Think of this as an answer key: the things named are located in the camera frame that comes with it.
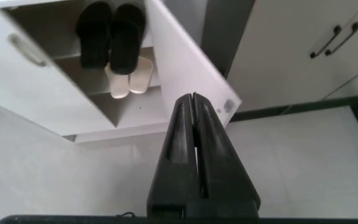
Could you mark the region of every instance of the white floor tile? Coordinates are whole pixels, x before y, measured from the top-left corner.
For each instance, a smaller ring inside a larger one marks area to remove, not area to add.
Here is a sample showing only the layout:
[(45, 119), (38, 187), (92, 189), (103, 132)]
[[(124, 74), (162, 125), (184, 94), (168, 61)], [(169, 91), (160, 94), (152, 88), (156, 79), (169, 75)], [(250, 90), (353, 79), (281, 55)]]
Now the white floor tile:
[(226, 132), (263, 204), (288, 203), (267, 120), (230, 123)]
[(134, 139), (134, 213), (146, 216), (147, 196), (153, 181), (154, 172), (162, 150), (165, 133), (148, 134)]
[(358, 192), (357, 138), (348, 134), (341, 110), (351, 113), (336, 108), (281, 116), (270, 123), (291, 201)]
[[(230, 123), (261, 217), (358, 218), (358, 123), (349, 108)], [(146, 215), (165, 133), (72, 144), (0, 113), (0, 219)]]
[(309, 199), (292, 206), (298, 218), (358, 218), (358, 194)]

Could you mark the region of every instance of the slipper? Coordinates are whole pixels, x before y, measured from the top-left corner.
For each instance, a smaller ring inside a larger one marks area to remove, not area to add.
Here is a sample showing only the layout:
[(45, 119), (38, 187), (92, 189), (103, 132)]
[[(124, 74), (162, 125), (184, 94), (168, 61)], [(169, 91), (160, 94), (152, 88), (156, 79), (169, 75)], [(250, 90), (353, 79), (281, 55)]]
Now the slipper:
[(153, 76), (153, 62), (140, 57), (134, 72), (129, 75), (129, 90), (133, 93), (142, 94), (147, 91)]
[(136, 69), (145, 25), (146, 17), (141, 8), (134, 4), (117, 8), (110, 25), (110, 69), (114, 73), (128, 75)]
[(124, 98), (129, 94), (128, 79), (129, 75), (119, 75), (110, 69), (110, 63), (104, 68), (109, 78), (110, 94), (114, 99)]
[(105, 2), (90, 4), (78, 18), (76, 34), (81, 44), (81, 66), (104, 68), (109, 60), (108, 26), (112, 19), (110, 6)]

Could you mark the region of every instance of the open cabinet door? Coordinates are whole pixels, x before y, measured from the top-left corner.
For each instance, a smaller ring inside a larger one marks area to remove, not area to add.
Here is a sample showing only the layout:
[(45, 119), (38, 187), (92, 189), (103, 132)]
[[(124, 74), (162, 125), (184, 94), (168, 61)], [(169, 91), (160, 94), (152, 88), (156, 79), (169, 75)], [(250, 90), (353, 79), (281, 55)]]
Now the open cabinet door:
[(0, 107), (62, 136), (115, 128), (3, 11)]
[(213, 105), (225, 126), (240, 98), (160, 0), (146, 0), (162, 95), (169, 114), (176, 100), (197, 92)]

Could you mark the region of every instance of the shoe cabinet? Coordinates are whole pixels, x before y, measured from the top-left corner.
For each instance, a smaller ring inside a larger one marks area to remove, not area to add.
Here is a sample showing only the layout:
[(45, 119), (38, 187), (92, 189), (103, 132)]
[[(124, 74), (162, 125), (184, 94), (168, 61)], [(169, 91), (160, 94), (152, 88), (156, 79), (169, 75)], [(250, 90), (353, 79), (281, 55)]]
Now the shoe cabinet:
[(104, 70), (80, 65), (75, 26), (92, 2), (0, 2), (1, 108), (74, 142), (166, 131), (176, 99), (193, 92), (229, 122), (241, 100), (159, 0), (138, 1), (147, 15), (140, 55), (154, 63), (150, 87), (112, 98)]

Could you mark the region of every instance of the black slipper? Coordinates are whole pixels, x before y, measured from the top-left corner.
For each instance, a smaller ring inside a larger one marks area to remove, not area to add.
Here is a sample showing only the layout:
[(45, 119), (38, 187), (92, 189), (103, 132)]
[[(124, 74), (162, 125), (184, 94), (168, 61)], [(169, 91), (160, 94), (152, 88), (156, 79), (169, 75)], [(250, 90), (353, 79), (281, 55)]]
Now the black slipper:
[(110, 69), (114, 73), (128, 75), (136, 69), (145, 26), (146, 17), (141, 8), (133, 4), (117, 8), (110, 25)]
[(81, 66), (104, 68), (109, 60), (108, 27), (112, 10), (105, 2), (90, 4), (78, 18), (76, 33), (81, 42)]

